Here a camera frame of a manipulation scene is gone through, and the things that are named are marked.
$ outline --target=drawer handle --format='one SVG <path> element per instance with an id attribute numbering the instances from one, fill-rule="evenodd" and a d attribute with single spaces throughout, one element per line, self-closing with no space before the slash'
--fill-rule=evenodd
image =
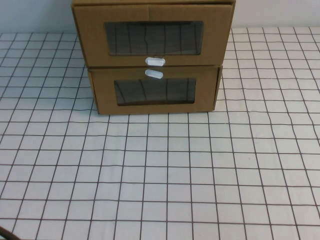
<path id="1" fill-rule="evenodd" d="M 151 78 L 155 78 L 155 79 L 162 79 L 164 74 L 160 71 L 155 71 L 155 70 L 150 70 L 150 69 L 147 69 L 145 70 L 145 75 L 147 75 L 148 77 L 151 77 Z"/>
<path id="2" fill-rule="evenodd" d="M 162 67 L 163 65 L 165 65 L 166 60 L 163 58 L 157 58 L 157 57 L 147 57 L 145 59 L 145 63 L 148 66 Z"/>

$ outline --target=drawer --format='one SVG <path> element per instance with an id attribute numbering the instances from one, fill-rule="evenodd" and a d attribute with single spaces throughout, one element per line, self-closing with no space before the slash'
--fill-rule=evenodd
<path id="1" fill-rule="evenodd" d="M 74 5 L 87 67 L 222 65 L 234 4 Z"/>
<path id="2" fill-rule="evenodd" d="M 160 72 L 161 79 L 146 75 Z M 214 110 L 222 67 L 91 69 L 100 114 L 208 112 Z"/>

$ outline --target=white grid surface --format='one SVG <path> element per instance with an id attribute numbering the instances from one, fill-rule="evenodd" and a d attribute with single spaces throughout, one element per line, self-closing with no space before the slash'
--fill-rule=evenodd
<path id="1" fill-rule="evenodd" d="M 0 35 L 0 226 L 320 239 L 320 27 L 238 28 L 215 112 L 97 114 L 76 34 Z"/>

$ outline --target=clear plastic window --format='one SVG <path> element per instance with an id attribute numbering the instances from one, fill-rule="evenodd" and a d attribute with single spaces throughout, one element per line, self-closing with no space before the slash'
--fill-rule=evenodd
<path id="1" fill-rule="evenodd" d="M 106 22 L 111 56 L 199 55 L 203 21 Z"/>
<path id="2" fill-rule="evenodd" d="M 193 104 L 195 78 L 115 80 L 118 106 Z"/>

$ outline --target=drawer front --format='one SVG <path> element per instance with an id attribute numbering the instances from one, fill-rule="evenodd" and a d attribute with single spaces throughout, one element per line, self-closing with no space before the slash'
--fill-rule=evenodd
<path id="1" fill-rule="evenodd" d="M 161 79 L 146 76 L 159 71 Z M 208 112 L 214 109 L 220 68 L 211 66 L 90 70 L 100 114 Z"/>
<path id="2" fill-rule="evenodd" d="M 105 5 L 73 9 L 87 66 L 221 65 L 233 5 Z"/>

